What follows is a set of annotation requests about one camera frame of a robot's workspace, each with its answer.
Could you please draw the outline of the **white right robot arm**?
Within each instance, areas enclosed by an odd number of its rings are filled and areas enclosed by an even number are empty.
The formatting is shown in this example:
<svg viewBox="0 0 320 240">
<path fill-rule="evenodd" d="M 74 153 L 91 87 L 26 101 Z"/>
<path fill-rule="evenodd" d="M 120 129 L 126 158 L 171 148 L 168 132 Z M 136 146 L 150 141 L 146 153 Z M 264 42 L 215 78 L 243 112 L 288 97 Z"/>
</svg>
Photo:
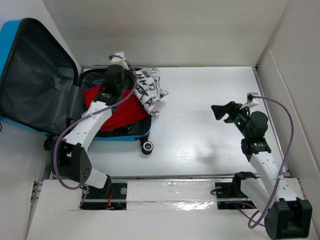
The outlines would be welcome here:
<svg viewBox="0 0 320 240">
<path fill-rule="evenodd" d="M 256 170 L 237 172 L 231 191 L 237 197 L 246 195 L 259 210 L 257 221 L 250 220 L 252 229 L 260 223 L 272 240 L 304 239 L 309 236 L 313 208 L 306 199 L 301 199 L 283 177 L 283 167 L 278 167 L 265 138 L 268 117 L 261 111 L 249 112 L 248 104 L 234 101 L 226 105 L 212 105 L 216 120 L 234 124 L 243 135 L 241 150 Z"/>
</svg>

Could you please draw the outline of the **black and white striped garment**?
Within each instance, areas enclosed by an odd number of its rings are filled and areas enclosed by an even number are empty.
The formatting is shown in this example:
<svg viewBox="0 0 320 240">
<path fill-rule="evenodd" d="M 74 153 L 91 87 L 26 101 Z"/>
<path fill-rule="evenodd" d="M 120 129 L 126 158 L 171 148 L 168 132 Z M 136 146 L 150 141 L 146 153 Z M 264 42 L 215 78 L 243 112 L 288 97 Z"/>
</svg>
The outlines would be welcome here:
<svg viewBox="0 0 320 240">
<path fill-rule="evenodd" d="M 135 132 L 134 124 L 124 125 L 119 128 L 115 128 L 111 130 L 111 132 L 115 135 L 129 135 Z"/>
</svg>

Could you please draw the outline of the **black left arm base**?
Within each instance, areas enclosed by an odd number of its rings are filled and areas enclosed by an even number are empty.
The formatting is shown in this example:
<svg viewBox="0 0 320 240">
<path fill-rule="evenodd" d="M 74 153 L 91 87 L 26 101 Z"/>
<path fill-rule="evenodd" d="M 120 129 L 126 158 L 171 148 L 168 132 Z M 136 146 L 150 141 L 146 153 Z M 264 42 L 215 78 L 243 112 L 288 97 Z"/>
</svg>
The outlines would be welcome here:
<svg viewBox="0 0 320 240">
<path fill-rule="evenodd" d="M 103 194 L 92 187 L 89 193 L 80 203 L 82 210 L 126 210 L 127 209 L 128 184 L 126 182 L 112 183 L 110 192 Z"/>
</svg>

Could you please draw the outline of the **blue hard-shell suitcase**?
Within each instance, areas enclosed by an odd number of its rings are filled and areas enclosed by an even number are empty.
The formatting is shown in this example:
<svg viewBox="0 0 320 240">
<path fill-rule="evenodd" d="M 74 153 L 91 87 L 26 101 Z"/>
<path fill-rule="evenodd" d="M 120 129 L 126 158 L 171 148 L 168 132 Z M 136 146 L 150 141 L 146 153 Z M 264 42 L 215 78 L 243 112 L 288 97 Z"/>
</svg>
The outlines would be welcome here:
<svg viewBox="0 0 320 240">
<path fill-rule="evenodd" d="M 46 135 L 43 148 L 87 111 L 85 91 L 105 81 L 108 67 L 79 73 L 75 61 L 37 19 L 5 22 L 0 30 L 0 115 Z M 140 141 L 143 154 L 153 151 L 149 141 L 151 117 L 134 124 L 135 132 L 96 134 L 102 141 Z"/>
</svg>

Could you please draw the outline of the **newspaper print garment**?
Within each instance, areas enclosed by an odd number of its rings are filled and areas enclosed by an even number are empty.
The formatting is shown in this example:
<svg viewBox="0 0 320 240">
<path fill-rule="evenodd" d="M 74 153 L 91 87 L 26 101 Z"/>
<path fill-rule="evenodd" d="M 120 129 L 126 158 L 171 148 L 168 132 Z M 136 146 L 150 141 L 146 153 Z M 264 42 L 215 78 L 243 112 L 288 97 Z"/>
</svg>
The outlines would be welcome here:
<svg viewBox="0 0 320 240">
<path fill-rule="evenodd" d="M 160 86 L 161 71 L 155 67 L 136 68 L 137 85 L 134 90 L 145 111 L 152 117 L 157 117 L 160 112 L 157 105 L 162 98 L 169 94 Z"/>
</svg>

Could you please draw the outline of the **red polo shirt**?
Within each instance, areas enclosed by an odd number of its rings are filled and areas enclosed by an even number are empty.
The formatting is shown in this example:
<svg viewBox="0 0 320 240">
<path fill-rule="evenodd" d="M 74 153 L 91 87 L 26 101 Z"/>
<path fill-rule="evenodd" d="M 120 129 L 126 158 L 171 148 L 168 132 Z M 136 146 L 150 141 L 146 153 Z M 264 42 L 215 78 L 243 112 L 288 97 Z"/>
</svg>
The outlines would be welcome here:
<svg viewBox="0 0 320 240">
<path fill-rule="evenodd" d="M 90 88 L 84 92 L 84 103 L 88 110 L 94 97 L 98 94 L 100 86 Z M 102 125 L 101 132 L 107 132 L 127 126 L 144 118 L 150 117 L 142 106 L 140 100 L 132 94 L 125 102 L 117 106 L 112 116 Z"/>
</svg>

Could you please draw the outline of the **aluminium mounting rail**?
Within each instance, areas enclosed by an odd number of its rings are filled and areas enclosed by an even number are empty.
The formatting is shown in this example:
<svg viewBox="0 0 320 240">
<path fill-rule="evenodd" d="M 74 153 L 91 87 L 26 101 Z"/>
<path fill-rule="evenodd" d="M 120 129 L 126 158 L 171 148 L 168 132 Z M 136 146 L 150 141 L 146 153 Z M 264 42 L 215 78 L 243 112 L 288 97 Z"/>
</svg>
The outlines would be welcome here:
<svg viewBox="0 0 320 240">
<path fill-rule="evenodd" d="M 204 180 L 204 179 L 231 179 L 234 177 L 234 174 L 229 175 L 185 175 L 185 176 L 112 176 L 112 180 Z"/>
</svg>

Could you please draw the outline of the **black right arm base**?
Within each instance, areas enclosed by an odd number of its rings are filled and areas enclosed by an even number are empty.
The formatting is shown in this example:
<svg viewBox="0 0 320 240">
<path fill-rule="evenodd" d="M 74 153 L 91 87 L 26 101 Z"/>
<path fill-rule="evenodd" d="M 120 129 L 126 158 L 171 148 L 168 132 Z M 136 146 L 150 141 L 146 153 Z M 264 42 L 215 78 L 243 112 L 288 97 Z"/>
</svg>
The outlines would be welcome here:
<svg viewBox="0 0 320 240">
<path fill-rule="evenodd" d="M 253 202 L 241 191 L 236 191 L 231 182 L 216 182 L 210 194 L 216 196 L 218 210 L 256 209 Z"/>
</svg>

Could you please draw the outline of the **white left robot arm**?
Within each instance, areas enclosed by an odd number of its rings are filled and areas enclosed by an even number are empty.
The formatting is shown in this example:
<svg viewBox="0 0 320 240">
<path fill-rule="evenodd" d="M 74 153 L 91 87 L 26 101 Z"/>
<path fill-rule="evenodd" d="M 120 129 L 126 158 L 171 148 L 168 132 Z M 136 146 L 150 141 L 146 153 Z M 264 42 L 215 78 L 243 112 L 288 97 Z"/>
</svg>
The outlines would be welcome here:
<svg viewBox="0 0 320 240">
<path fill-rule="evenodd" d="M 88 149 L 103 124 L 112 117 L 113 109 L 133 94 L 136 85 L 135 70 L 128 62 L 108 66 L 105 82 L 87 112 L 61 133 L 53 147 L 53 170 L 62 186 L 72 188 L 63 182 L 66 178 L 78 183 L 79 188 L 92 187 L 100 198 L 111 194 L 110 176 L 93 168 Z"/>
</svg>

